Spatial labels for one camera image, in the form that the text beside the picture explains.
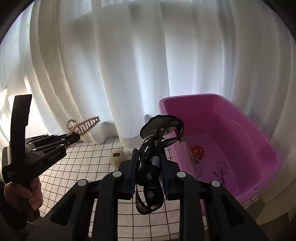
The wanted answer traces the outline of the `person's left hand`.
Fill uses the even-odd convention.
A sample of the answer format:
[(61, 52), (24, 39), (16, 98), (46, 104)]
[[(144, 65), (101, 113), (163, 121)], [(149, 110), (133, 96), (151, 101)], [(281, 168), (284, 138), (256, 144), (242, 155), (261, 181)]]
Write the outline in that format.
[(4, 198), (6, 202), (18, 211), (22, 210), (22, 205), (30, 204), (33, 211), (43, 205), (43, 194), (39, 177), (35, 177), (30, 182), (30, 189), (17, 183), (4, 185)]

